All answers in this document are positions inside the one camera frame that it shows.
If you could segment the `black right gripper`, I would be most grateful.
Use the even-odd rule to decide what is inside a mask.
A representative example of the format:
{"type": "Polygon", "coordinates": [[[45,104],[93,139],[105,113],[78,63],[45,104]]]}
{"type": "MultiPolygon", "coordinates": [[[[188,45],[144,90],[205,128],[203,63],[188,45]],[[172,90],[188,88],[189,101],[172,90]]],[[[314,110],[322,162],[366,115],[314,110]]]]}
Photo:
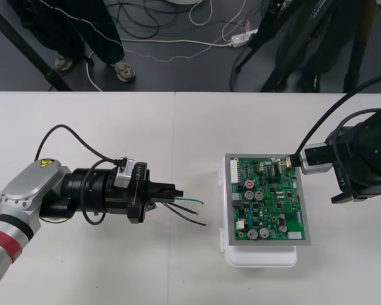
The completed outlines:
{"type": "Polygon", "coordinates": [[[332,165],[341,193],[332,197],[333,204],[364,201],[381,195],[381,173],[372,168],[356,151],[352,131],[341,127],[329,134],[332,165]]]}

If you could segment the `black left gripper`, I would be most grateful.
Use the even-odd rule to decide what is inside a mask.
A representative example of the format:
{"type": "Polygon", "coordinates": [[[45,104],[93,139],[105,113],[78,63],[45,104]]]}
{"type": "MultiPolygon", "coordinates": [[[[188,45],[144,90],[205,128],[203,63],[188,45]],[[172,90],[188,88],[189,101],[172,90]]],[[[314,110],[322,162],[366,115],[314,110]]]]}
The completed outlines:
{"type": "MultiPolygon", "coordinates": [[[[142,223],[145,219],[147,204],[147,183],[149,169],[147,163],[135,163],[130,183],[128,185],[127,217],[132,224],[142,223]]],[[[174,184],[149,182],[151,203],[174,203],[176,196],[183,196],[184,192],[176,189],[174,184]]]]}

